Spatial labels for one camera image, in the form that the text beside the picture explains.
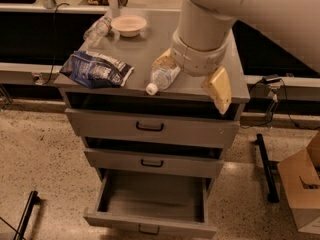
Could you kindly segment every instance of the closed drawer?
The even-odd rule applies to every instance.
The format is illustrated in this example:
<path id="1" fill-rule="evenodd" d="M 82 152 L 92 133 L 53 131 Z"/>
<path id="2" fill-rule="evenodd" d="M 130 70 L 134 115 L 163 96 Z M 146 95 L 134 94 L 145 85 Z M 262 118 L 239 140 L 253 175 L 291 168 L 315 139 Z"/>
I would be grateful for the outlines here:
<path id="1" fill-rule="evenodd" d="M 237 121 L 67 109 L 78 136 L 230 148 Z"/>
<path id="2" fill-rule="evenodd" d="M 92 226 L 211 239 L 204 179 L 107 171 L 95 210 L 85 210 Z"/>
<path id="3" fill-rule="evenodd" d="M 217 178 L 221 150 L 159 143 L 86 138 L 84 153 L 92 167 Z"/>

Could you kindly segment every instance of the drawer handle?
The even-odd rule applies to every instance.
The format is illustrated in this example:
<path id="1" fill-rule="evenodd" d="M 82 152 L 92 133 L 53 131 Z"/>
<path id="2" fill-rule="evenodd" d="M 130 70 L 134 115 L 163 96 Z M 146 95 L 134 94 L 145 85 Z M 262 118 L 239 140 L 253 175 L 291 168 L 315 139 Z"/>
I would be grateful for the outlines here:
<path id="1" fill-rule="evenodd" d="M 142 126 L 140 125 L 140 122 L 138 121 L 138 122 L 136 123 L 136 128 L 137 128 L 138 130 L 140 130 L 140 131 L 161 132 L 161 131 L 163 130 L 163 128 L 164 128 L 164 124 L 162 123 L 159 128 L 146 128 L 146 127 L 142 127 Z"/>
<path id="2" fill-rule="evenodd" d="M 142 166 L 160 168 L 160 167 L 163 166 L 163 164 L 164 164 L 164 163 L 163 163 L 163 160 L 161 160 L 159 164 L 151 164 L 151 163 L 145 162 L 143 159 L 141 159 L 141 165 L 142 165 Z"/>
<path id="3" fill-rule="evenodd" d="M 146 235 L 159 235 L 160 233 L 160 227 L 158 226 L 157 227 L 157 231 L 156 232 L 149 232 L 149 231 L 144 231 L 144 230 L 141 230 L 141 224 L 139 224 L 139 232 L 142 233 L 142 234 L 146 234 Z"/>

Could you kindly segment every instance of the brown box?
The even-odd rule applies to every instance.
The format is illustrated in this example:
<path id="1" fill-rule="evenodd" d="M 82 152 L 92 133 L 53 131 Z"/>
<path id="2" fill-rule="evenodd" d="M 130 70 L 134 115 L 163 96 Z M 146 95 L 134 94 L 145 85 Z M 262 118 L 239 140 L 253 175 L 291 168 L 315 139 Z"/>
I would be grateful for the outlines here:
<path id="1" fill-rule="evenodd" d="M 298 231 L 320 234 L 320 132 L 278 169 Z"/>

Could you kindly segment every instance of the clear plastic bottle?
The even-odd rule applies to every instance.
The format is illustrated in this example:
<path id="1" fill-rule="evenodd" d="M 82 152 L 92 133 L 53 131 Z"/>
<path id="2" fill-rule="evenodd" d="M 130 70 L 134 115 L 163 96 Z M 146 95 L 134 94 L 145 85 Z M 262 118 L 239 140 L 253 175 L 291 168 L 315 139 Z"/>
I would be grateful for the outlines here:
<path id="1" fill-rule="evenodd" d="M 89 45 L 96 45 L 99 41 L 108 35 L 111 30 L 111 18 L 107 15 L 103 15 L 84 33 L 83 39 L 88 39 Z"/>
<path id="2" fill-rule="evenodd" d="M 180 72 L 176 66 L 172 69 L 157 68 L 151 72 L 150 83 L 146 88 L 149 95 L 155 95 L 159 90 L 167 89 Z"/>

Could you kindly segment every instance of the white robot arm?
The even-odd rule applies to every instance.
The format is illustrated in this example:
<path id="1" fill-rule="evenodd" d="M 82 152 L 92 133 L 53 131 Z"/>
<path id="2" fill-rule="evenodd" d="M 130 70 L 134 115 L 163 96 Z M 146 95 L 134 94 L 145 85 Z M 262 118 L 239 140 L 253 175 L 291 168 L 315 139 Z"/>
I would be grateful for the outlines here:
<path id="1" fill-rule="evenodd" d="M 183 0 L 171 55 L 193 76 L 214 72 L 236 20 L 259 30 L 320 73 L 319 0 Z"/>

